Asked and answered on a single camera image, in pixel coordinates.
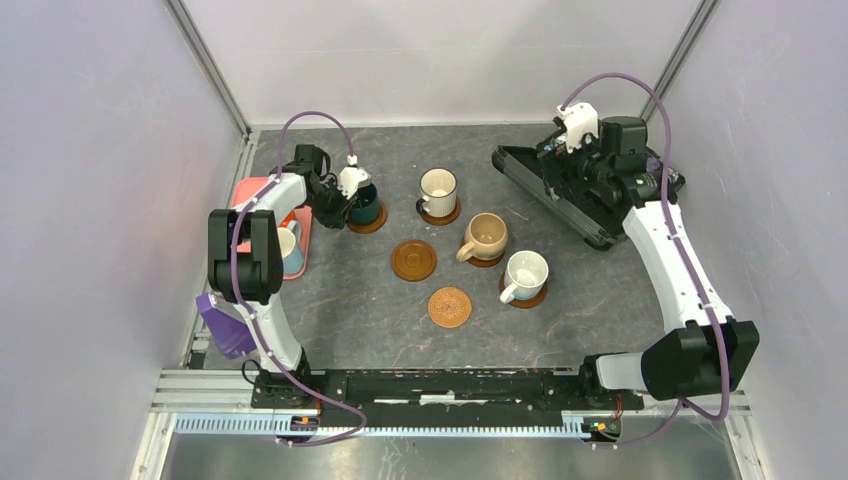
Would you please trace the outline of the beige mug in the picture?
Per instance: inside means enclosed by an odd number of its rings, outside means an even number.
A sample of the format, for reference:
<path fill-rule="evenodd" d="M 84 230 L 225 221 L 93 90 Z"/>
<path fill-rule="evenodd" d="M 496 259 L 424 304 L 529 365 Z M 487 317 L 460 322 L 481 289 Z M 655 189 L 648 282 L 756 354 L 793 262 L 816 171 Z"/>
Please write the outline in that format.
<path fill-rule="evenodd" d="M 455 258 L 459 262 L 492 262 L 504 255 L 507 243 L 504 220 L 494 213 L 480 213 L 469 221 Z"/>

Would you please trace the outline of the pink tray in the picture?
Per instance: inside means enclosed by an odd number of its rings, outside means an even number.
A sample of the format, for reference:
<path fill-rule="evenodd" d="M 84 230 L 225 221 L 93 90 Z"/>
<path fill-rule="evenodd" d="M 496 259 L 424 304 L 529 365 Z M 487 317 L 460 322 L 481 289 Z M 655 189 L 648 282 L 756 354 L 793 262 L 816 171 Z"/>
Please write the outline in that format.
<path fill-rule="evenodd" d="M 265 184 L 267 183 L 267 180 L 268 180 L 268 177 L 249 177 L 249 178 L 245 178 L 245 179 L 241 180 L 235 187 L 235 193 L 234 193 L 234 197 L 231 201 L 231 207 L 236 208 L 239 205 L 241 205 L 242 203 L 249 200 L 256 193 L 258 193 L 259 190 L 262 187 L 265 186 Z M 294 280 L 294 279 L 300 277 L 306 270 L 306 261 L 307 261 L 308 256 L 309 256 L 309 242 L 310 242 L 310 235 L 311 235 L 312 224 L 313 224 L 313 213 L 312 213 L 312 209 L 310 207 L 302 206 L 302 207 L 299 207 L 299 208 L 297 208 L 293 211 L 295 212 L 295 216 L 296 216 L 295 220 L 298 221 L 300 223 L 301 227 L 302 227 L 301 245 L 302 245 L 302 249 L 305 253 L 306 260 L 305 260 L 305 266 L 301 270 L 301 272 L 299 274 L 293 276 L 293 277 L 283 276 L 283 279 L 285 281 Z"/>

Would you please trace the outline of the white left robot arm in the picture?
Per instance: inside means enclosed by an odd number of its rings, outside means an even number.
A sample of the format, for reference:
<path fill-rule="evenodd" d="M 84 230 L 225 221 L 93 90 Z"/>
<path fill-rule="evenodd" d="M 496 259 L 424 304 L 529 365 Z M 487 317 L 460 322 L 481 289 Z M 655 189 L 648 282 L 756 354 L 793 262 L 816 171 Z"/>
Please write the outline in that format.
<path fill-rule="evenodd" d="M 299 145 L 293 161 L 268 176 L 251 197 L 208 217 L 207 276 L 210 292 L 196 299 L 199 313 L 213 334 L 229 332 L 224 345 L 246 354 L 248 342 L 260 354 L 262 370 L 282 375 L 275 392 L 290 407 L 306 405 L 314 381 L 305 351 L 294 337 L 280 299 L 285 276 L 278 227 L 284 216 L 309 207 L 327 228 L 348 221 L 358 191 L 370 175 L 355 153 L 349 153 L 338 176 L 328 155 L 312 145 Z"/>

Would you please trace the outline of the orange mug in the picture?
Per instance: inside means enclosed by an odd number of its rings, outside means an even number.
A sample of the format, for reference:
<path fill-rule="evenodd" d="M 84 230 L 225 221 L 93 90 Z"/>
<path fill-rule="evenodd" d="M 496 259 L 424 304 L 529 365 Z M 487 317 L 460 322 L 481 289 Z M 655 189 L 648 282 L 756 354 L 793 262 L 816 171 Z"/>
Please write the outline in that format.
<path fill-rule="evenodd" d="M 292 221 L 296 219 L 295 212 L 290 211 L 284 219 L 279 223 L 280 227 L 286 228 Z"/>

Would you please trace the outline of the brown wooden coaster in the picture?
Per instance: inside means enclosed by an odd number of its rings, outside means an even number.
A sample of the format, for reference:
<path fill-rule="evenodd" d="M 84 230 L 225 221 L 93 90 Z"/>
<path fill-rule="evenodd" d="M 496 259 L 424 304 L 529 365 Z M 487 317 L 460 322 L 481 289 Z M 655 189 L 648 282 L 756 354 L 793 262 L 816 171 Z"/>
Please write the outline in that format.
<path fill-rule="evenodd" d="M 362 225 L 354 222 L 348 222 L 347 227 L 349 230 L 358 233 L 358 234 L 371 234 L 382 228 L 382 226 L 386 223 L 388 219 L 388 210 L 383 201 L 379 203 L 379 210 L 377 218 L 370 224 Z"/>
<path fill-rule="evenodd" d="M 499 279 L 500 294 L 502 294 L 506 290 L 505 278 L 506 278 L 506 275 L 502 274 L 500 279 Z M 523 300 L 513 299 L 512 301 L 508 302 L 508 305 L 515 307 L 515 308 L 520 308 L 520 309 L 531 309 L 531 308 L 534 308 L 534 307 L 540 305 L 544 301 L 544 299 L 546 298 L 547 293 L 548 293 L 548 283 L 545 282 L 542 285 L 541 289 L 537 292 L 537 294 L 534 297 L 529 298 L 529 299 L 523 299 Z"/>
<path fill-rule="evenodd" d="M 475 266 L 475 267 L 478 267 L 478 268 L 489 268 L 489 267 L 493 267 L 493 266 L 499 264 L 504 259 L 504 257 L 505 257 L 504 253 L 500 254 L 499 256 L 497 256 L 495 258 L 486 259 L 486 260 L 477 258 L 475 256 L 471 256 L 467 260 L 467 262 L 469 264 Z"/>
<path fill-rule="evenodd" d="M 419 211 L 419 216 L 426 223 L 435 225 L 435 226 L 444 226 L 454 222 L 461 214 L 461 201 L 459 199 L 456 200 L 455 208 L 444 217 L 435 217 L 432 216 L 423 210 Z"/>
<path fill-rule="evenodd" d="M 428 278 L 438 264 L 437 254 L 425 241 L 410 239 L 398 244 L 392 252 L 390 264 L 395 275 L 408 282 Z"/>

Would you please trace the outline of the light blue mug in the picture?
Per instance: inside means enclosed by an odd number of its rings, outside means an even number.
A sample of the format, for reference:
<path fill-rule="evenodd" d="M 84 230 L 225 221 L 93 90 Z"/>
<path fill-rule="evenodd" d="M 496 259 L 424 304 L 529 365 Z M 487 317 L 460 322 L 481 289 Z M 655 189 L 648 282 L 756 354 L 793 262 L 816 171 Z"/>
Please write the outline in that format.
<path fill-rule="evenodd" d="M 283 275 L 293 277 L 301 272 L 305 266 L 306 256 L 302 249 L 302 227 L 296 220 L 292 220 L 287 226 L 277 229 L 281 258 L 283 262 Z"/>

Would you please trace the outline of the cream mug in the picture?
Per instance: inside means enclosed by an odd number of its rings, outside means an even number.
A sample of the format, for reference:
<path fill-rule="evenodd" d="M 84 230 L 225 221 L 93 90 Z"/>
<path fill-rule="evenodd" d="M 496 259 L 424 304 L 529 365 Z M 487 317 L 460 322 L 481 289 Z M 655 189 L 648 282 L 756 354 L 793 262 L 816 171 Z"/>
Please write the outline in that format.
<path fill-rule="evenodd" d="M 458 181 L 454 173 L 445 168 L 427 170 L 420 178 L 416 212 L 420 210 L 444 217 L 454 208 L 457 200 Z"/>

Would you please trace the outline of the white mug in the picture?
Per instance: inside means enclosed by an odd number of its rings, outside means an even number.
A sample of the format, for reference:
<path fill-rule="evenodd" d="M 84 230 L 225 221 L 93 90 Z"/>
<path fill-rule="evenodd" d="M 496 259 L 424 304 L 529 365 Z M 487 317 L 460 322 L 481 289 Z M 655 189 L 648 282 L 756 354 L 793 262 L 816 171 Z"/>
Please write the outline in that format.
<path fill-rule="evenodd" d="M 535 251 L 522 250 L 508 260 L 499 300 L 503 304 L 528 301 L 542 290 L 549 276 L 547 261 Z"/>

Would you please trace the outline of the dark green mug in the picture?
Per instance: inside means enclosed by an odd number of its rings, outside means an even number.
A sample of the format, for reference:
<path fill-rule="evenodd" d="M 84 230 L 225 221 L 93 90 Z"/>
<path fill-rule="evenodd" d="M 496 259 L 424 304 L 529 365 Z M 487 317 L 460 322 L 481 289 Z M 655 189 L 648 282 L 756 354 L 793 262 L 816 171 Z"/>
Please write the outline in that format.
<path fill-rule="evenodd" d="M 378 190 L 375 185 L 369 184 L 357 190 L 348 220 L 355 225 L 370 225 L 379 217 L 379 210 Z"/>

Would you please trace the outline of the woven rattan coaster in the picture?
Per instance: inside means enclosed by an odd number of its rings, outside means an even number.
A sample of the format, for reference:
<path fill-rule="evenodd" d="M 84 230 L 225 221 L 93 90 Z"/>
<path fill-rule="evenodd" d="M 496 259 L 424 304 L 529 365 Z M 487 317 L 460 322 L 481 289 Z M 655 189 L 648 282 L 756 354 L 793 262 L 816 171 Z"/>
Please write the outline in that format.
<path fill-rule="evenodd" d="M 458 328 L 463 325 L 473 311 L 471 298 L 463 290 L 448 286 L 436 290 L 428 300 L 427 311 L 430 319 L 442 328 Z"/>

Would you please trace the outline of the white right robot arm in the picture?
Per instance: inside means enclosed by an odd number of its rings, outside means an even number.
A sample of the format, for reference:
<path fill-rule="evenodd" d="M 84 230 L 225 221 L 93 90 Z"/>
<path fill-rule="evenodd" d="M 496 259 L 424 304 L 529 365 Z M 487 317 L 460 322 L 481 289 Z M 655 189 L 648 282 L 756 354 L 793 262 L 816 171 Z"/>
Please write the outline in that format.
<path fill-rule="evenodd" d="M 664 168 L 637 117 L 574 115 L 537 146 L 549 196 L 598 207 L 633 242 L 663 315 L 665 334 L 641 353 L 607 354 L 577 382 L 580 400 L 602 408 L 618 390 L 657 400 L 730 394 L 759 342 L 706 278 L 683 227 L 676 191 L 685 180 Z"/>

